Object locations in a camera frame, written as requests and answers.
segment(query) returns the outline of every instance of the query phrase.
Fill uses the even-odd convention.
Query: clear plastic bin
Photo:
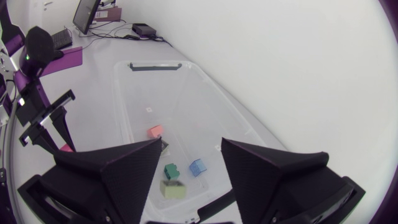
[[[142,223],[190,223],[197,210],[231,190],[221,155],[221,138],[265,146],[262,139],[215,83],[191,62],[119,62],[114,67],[114,106],[123,143],[148,140],[162,125],[168,153],[160,157]],[[194,177],[189,165],[201,159],[207,170]],[[184,199],[164,199],[164,166],[177,165]]]

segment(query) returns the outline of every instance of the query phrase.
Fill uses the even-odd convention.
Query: toy block
[[[195,177],[207,170],[201,159],[193,161],[192,164],[189,166],[189,169]]]
[[[187,194],[187,188],[178,180],[161,180],[160,191],[166,199],[183,199]]]
[[[168,180],[177,180],[180,176],[180,172],[177,170],[177,166],[175,164],[167,164],[164,166],[164,174]]]
[[[150,138],[158,138],[163,133],[162,125],[154,126],[153,128],[148,129],[147,134]]]

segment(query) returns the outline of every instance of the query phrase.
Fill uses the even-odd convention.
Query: white table surface
[[[104,26],[104,30],[97,30],[96,33],[103,33],[121,24],[114,23]],[[71,31],[73,47],[85,47],[97,38],[80,38],[77,30],[73,28]],[[133,33],[129,29],[118,32],[118,36],[126,34]],[[111,76],[114,65],[122,60],[155,61],[187,60],[187,58],[163,42],[100,39],[83,50],[83,65],[42,77],[41,82],[50,102],[54,102],[69,89],[72,89],[76,96],[76,100],[69,102],[65,108],[68,111],[66,115],[68,128],[77,151],[92,151],[117,146],[121,143],[113,107]],[[224,93],[245,116],[268,147],[285,150],[284,146],[250,112],[226,91]],[[65,144],[52,127],[51,122],[46,123],[45,127],[58,147]],[[16,121],[11,161],[14,191],[33,175],[42,175],[55,165],[52,155],[41,147],[33,146],[31,143],[22,147],[18,137],[26,128]],[[18,193],[16,195],[22,223],[40,223],[21,196]],[[241,223],[236,202],[206,222],[222,221]]]

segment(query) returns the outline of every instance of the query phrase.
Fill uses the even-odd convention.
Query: green block
[[[187,194],[187,188],[178,180],[161,180],[160,191],[166,199],[183,199]]]
[[[168,180],[177,180],[180,176],[180,172],[177,170],[177,166],[174,164],[167,164],[164,166],[164,174]]]

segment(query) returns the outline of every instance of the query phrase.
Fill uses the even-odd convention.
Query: black device
[[[63,53],[62,50],[56,50],[56,51],[54,52],[54,58],[53,58],[53,60],[58,60],[58,59],[62,58],[63,55],[64,55],[64,53]]]
[[[44,223],[139,223],[161,150],[162,140],[154,139],[56,151],[56,166],[18,191]],[[198,209],[201,222],[236,199],[244,224],[334,224],[364,195],[327,168],[325,152],[298,154],[227,139],[221,152],[233,189]]]
[[[70,37],[69,31],[67,29],[57,32],[51,37],[54,43],[54,50],[63,49],[72,45],[72,38]]]
[[[134,31],[140,37],[150,37],[156,35],[156,30],[147,24],[133,24],[132,31]]]
[[[93,22],[100,2],[101,0],[80,0],[79,2],[73,24],[85,35]]]
[[[44,223],[139,223],[161,139],[53,154],[56,165],[18,192]]]
[[[365,191],[327,168],[328,154],[299,154],[223,139],[221,152],[244,224],[340,223]]]

